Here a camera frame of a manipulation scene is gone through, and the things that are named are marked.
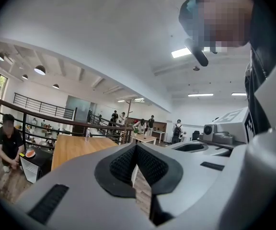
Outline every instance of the smoke detector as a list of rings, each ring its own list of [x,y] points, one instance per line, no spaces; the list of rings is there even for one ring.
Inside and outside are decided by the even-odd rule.
[[[200,67],[195,66],[195,67],[193,68],[193,70],[194,70],[194,71],[200,71]]]

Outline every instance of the person wearing black shirt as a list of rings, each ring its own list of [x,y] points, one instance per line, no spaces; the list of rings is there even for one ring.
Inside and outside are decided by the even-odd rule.
[[[179,22],[194,41],[223,47],[251,44],[251,62],[245,72],[245,88],[256,134],[270,124],[255,92],[276,66],[276,20],[263,0],[186,0]]]
[[[115,110],[114,113],[111,115],[111,117],[114,119],[114,122],[116,123],[118,118],[119,118],[119,115],[117,113],[117,111]]]
[[[4,114],[3,126],[0,128],[0,157],[6,173],[10,171],[9,166],[17,169],[19,154],[24,151],[20,132],[14,128],[13,124],[14,117],[11,114]]]
[[[147,122],[147,127],[148,127],[147,136],[152,136],[154,122],[155,122],[154,115],[152,115],[151,118]]]

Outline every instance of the plastic bottle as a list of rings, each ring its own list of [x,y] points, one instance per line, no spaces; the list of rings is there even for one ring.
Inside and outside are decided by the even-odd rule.
[[[90,128],[87,128],[85,141],[88,141],[90,137]]]

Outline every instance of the white table leg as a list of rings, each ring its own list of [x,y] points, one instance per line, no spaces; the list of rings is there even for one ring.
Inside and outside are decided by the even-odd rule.
[[[136,180],[137,172],[138,172],[138,165],[136,165],[136,167],[134,168],[133,173],[132,173],[133,186],[134,186],[134,183],[135,183],[135,180]]]

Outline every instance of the black backpack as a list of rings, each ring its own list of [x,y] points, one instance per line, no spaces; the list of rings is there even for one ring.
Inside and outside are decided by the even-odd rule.
[[[181,134],[181,132],[182,132],[181,127],[182,126],[178,127],[177,125],[175,125],[174,135],[173,136],[179,136]]]

